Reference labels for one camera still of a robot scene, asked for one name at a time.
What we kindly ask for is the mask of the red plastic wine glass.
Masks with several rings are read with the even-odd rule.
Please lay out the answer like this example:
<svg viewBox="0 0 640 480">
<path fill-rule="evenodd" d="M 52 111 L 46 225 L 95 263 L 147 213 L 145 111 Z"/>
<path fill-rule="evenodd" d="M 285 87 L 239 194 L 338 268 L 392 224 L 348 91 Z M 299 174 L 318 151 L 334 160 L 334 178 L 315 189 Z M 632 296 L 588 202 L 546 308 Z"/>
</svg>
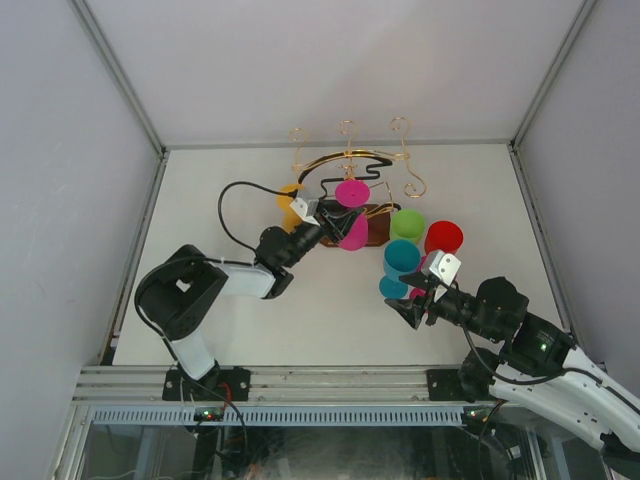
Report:
<svg viewBox="0 0 640 480">
<path fill-rule="evenodd" d="M 457 224 L 440 220 L 429 227 L 424 241 L 424 251 L 426 255 L 436 250 L 456 254 L 463 242 L 464 233 Z"/>
</svg>

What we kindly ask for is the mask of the orange plastic wine glass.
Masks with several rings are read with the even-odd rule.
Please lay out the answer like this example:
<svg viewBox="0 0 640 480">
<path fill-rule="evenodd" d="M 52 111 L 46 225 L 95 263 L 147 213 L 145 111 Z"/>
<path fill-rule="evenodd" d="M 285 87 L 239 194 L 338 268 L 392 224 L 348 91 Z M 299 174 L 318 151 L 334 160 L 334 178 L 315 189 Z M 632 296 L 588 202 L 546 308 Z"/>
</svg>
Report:
<svg viewBox="0 0 640 480">
<path fill-rule="evenodd" d="M 284 185 L 280 189 L 280 191 L 283 192 L 283 195 L 278 195 L 276 198 L 277 206 L 284 213 L 281 227 L 287 233 L 291 233 L 294 230 L 294 228 L 297 227 L 302 222 L 302 219 L 291 208 L 291 203 L 293 202 L 293 198 L 286 196 L 286 193 L 292 193 L 294 191 L 301 190 L 301 189 L 304 189 L 304 186 L 298 183 Z"/>
</svg>

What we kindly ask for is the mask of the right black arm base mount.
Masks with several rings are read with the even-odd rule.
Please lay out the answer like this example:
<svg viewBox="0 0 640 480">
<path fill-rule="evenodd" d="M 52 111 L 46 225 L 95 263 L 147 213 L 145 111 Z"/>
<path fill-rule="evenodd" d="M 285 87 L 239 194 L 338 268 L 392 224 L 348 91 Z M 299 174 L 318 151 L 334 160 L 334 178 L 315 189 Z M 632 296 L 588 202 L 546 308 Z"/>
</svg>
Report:
<svg viewBox="0 0 640 480">
<path fill-rule="evenodd" d="M 429 399 L 434 402 L 464 401 L 465 392 L 453 368 L 428 369 L 426 380 Z"/>
</svg>

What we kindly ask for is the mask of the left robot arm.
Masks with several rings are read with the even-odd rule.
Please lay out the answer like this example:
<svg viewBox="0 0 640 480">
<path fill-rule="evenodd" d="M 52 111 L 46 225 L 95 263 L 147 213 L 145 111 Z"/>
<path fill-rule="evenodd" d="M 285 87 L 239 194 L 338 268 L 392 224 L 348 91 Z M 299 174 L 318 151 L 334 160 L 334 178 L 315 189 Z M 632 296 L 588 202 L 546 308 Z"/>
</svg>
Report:
<svg viewBox="0 0 640 480">
<path fill-rule="evenodd" d="M 290 268 L 322 239 L 342 241 L 364 216 L 362 207 L 330 201 L 289 232 L 280 226 L 263 230 L 251 263 L 214 259 L 186 244 L 146 274 L 134 293 L 134 309 L 161 338 L 186 391 L 206 400 L 218 390 L 220 367 L 200 331 L 218 298 L 280 296 L 294 279 Z"/>
</svg>

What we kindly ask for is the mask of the gold wire wine glass rack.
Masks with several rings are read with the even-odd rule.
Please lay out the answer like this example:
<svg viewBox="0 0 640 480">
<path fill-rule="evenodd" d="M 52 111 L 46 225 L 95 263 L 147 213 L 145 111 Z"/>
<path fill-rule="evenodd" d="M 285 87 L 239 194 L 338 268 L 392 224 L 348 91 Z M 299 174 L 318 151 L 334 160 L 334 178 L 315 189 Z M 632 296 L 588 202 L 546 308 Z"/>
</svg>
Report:
<svg viewBox="0 0 640 480">
<path fill-rule="evenodd" d="M 296 185 L 303 186 L 304 180 L 315 170 L 330 163 L 344 160 L 339 164 L 344 173 L 341 177 L 327 177 L 320 181 L 324 192 L 324 198 L 329 200 L 360 199 L 364 195 L 364 188 L 368 189 L 368 196 L 362 205 L 367 220 L 382 217 L 389 223 L 395 212 L 401 211 L 401 206 L 394 201 L 391 187 L 387 181 L 382 180 L 380 170 L 392 167 L 401 162 L 406 171 L 414 179 L 403 187 L 403 193 L 407 198 L 417 199 L 424 196 L 428 190 L 426 181 L 420 177 L 411 167 L 411 154 L 406 145 L 406 137 L 411 130 L 409 119 L 399 116 L 390 121 L 390 129 L 400 133 L 401 152 L 391 153 L 371 149 L 354 149 L 353 141 L 359 134 L 359 126 L 352 120 L 340 122 L 340 134 L 348 137 L 347 147 L 344 151 L 324 155 L 308 163 L 300 162 L 300 150 L 307 143 L 310 134 L 303 128 L 293 128 L 288 133 L 288 139 L 298 145 L 294 154 L 292 170 L 297 176 Z M 373 204 L 366 207 L 371 196 L 371 190 L 377 186 L 383 186 L 388 194 L 386 203 Z"/>
</svg>

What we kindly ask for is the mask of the pink plastic wine glass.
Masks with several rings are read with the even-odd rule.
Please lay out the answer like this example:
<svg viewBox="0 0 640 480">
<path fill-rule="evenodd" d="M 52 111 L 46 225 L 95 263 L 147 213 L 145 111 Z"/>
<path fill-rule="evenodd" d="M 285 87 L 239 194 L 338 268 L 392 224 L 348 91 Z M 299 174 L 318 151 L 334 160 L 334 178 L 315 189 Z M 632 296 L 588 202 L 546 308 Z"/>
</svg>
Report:
<svg viewBox="0 0 640 480">
<path fill-rule="evenodd" d="M 416 269 L 416 271 L 421 271 L 422 270 L 422 267 L 423 267 L 425 261 L 426 261 L 426 256 L 422 256 L 421 260 L 420 260 L 420 263 L 419 263 L 419 266 Z M 409 298 L 411 300 L 413 300 L 418 296 L 423 296 L 424 294 L 425 294 L 425 291 L 423 289 L 420 289 L 420 288 L 417 288 L 417 287 L 412 287 L 410 292 L 409 292 Z"/>
<path fill-rule="evenodd" d="M 370 198 L 370 188 L 361 180 L 345 180 L 336 187 L 335 197 L 341 206 L 349 208 L 349 230 L 338 246 L 346 251 L 360 250 L 369 234 L 364 206 Z"/>
</svg>

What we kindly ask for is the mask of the green plastic wine glass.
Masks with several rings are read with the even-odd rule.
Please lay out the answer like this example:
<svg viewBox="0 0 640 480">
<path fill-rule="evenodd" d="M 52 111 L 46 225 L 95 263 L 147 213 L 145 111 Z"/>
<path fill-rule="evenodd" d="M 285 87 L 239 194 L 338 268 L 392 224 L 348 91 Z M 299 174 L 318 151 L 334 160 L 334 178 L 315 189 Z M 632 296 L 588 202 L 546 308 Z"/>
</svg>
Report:
<svg viewBox="0 0 640 480">
<path fill-rule="evenodd" d="M 426 221 L 420 212 L 402 209 L 391 216 L 389 237 L 391 241 L 406 240 L 417 245 L 423 237 L 425 228 Z"/>
</svg>

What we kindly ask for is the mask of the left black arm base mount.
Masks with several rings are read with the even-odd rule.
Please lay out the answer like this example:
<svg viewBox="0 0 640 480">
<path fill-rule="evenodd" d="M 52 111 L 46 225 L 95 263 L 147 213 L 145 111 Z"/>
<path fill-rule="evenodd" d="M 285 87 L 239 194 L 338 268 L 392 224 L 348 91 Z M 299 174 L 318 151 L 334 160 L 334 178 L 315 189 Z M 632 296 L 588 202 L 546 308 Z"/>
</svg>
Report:
<svg viewBox="0 0 640 480">
<path fill-rule="evenodd" d="M 181 369 L 169 370 L 164 379 L 164 401 L 247 401 L 251 372 L 241 367 L 216 368 L 199 380 L 190 378 Z"/>
</svg>

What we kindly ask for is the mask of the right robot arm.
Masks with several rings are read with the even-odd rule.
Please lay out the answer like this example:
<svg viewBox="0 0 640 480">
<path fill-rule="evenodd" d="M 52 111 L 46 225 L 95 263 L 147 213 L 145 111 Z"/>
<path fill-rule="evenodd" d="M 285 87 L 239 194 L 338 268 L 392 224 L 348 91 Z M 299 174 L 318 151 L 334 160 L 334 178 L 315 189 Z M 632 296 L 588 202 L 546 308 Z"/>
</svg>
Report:
<svg viewBox="0 0 640 480">
<path fill-rule="evenodd" d="M 413 299 L 388 299 L 412 328 L 442 319 L 499 345 L 471 345 L 458 371 L 461 391 L 514 402 L 573 433 L 627 479 L 639 476 L 639 399 L 602 370 L 573 337 L 529 312 L 529 300 L 504 277 L 483 281 L 476 294 L 416 272 L 406 281 L 425 289 Z"/>
</svg>

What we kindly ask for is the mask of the blue plastic wine glass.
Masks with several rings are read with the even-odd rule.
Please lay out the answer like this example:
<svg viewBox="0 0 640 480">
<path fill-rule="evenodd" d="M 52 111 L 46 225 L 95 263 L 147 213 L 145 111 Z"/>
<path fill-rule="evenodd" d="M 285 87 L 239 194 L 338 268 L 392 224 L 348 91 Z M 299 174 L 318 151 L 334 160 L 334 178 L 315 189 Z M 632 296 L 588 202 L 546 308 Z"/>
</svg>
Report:
<svg viewBox="0 0 640 480">
<path fill-rule="evenodd" d="M 420 251 L 413 243 L 404 239 L 391 241 L 384 249 L 384 276 L 378 285 L 380 294 L 385 299 L 403 299 L 409 286 L 400 277 L 414 273 L 420 261 Z"/>
</svg>

